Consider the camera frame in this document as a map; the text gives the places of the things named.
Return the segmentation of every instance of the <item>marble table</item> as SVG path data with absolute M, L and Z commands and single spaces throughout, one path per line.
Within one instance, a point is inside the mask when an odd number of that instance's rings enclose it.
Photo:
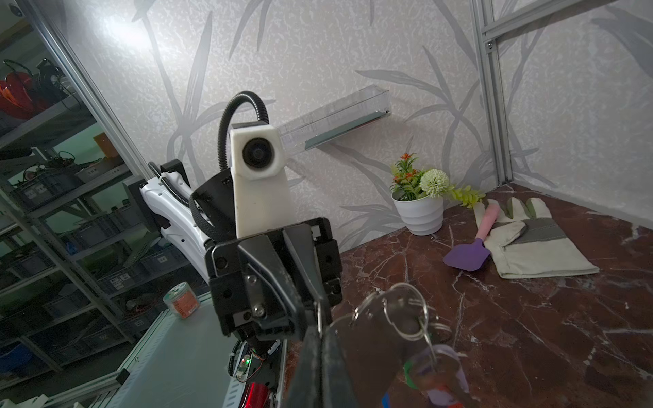
M 653 232 L 518 185 L 488 194 L 511 196 L 542 198 L 600 273 L 505 280 L 491 260 L 474 273 L 450 268 L 442 258 L 476 233 L 473 212 L 455 207 L 432 236 L 403 228 L 342 253 L 334 316 L 407 281 L 451 325 L 449 344 L 468 355 L 462 365 L 481 407 L 653 406 Z M 291 347 L 287 377 L 300 347 Z M 393 408 L 427 406 L 401 375 L 389 394 Z

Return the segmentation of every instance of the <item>camera lens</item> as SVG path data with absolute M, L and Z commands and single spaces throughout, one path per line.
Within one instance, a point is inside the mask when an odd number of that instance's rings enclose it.
M 254 138 L 243 148 L 243 160 L 250 167 L 264 168 L 272 162 L 273 158 L 272 145 L 267 139 Z

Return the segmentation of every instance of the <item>clear acrylic shelf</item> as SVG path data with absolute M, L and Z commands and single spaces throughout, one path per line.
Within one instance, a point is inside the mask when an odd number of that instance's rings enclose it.
M 279 127 L 279 135 L 290 157 L 389 114 L 389 91 L 370 85 L 291 120 Z

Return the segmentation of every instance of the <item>flower pot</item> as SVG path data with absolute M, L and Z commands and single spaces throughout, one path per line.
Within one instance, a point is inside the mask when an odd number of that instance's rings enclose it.
M 392 194 L 402 221 L 414 235 L 431 235 L 442 227 L 445 211 L 442 197 L 424 197 L 413 201 L 399 201 L 397 198 Z

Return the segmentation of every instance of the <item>gardening glove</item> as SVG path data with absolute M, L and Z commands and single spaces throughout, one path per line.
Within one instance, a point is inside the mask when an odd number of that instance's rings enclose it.
M 496 200 L 488 202 L 498 204 Z M 499 276 L 523 279 L 599 272 L 553 221 L 540 198 L 529 198 L 524 205 L 513 197 L 507 204 L 509 216 L 499 211 L 494 228 L 484 242 L 492 253 Z M 477 226 L 484 214 L 483 203 L 474 204 Z

